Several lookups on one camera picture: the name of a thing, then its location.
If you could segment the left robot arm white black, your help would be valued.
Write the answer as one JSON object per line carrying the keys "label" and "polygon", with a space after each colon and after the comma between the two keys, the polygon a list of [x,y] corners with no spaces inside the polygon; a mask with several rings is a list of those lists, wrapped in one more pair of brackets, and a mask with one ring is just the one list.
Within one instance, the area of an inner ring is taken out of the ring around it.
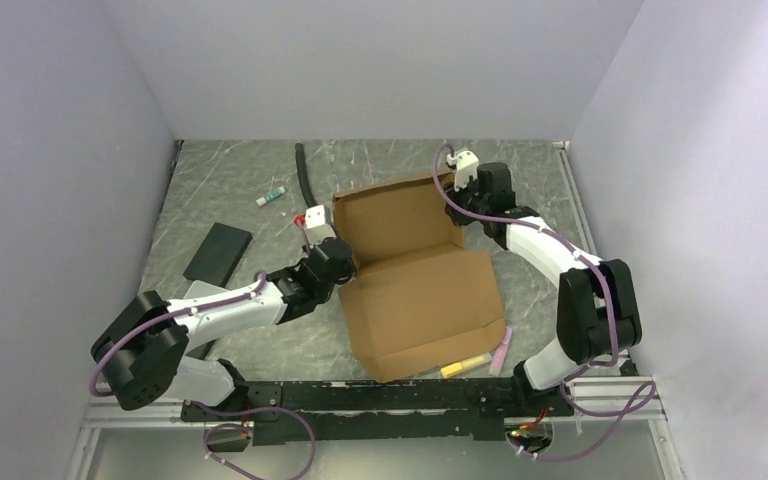
{"label": "left robot arm white black", "polygon": [[154,290],[139,294],[92,345],[90,392],[114,397],[125,411],[176,398],[235,419],[248,403],[246,380],[230,361],[193,358],[190,351],[244,329],[305,316],[355,271],[349,244],[329,237],[295,265],[260,272],[242,288],[169,301]]}

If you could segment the brown cardboard box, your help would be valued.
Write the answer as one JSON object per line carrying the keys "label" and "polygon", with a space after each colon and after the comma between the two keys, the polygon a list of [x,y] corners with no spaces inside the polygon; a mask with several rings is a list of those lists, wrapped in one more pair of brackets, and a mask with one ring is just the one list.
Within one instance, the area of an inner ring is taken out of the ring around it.
{"label": "brown cardboard box", "polygon": [[505,309],[491,255],[468,250],[429,174],[338,193],[356,273],[338,290],[353,357],[386,383],[492,352]]}

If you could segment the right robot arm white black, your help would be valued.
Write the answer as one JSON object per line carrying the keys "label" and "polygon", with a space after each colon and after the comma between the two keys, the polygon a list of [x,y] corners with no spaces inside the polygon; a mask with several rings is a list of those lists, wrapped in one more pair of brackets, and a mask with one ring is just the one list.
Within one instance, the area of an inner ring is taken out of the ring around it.
{"label": "right robot arm white black", "polygon": [[508,166],[480,163],[469,151],[448,156],[454,177],[439,187],[452,222],[481,223],[485,235],[542,273],[557,289],[555,336],[520,362],[511,388],[517,411],[534,415],[550,399],[549,389],[586,365],[615,364],[637,345],[642,326],[630,267],[578,248],[532,208],[521,205]]}

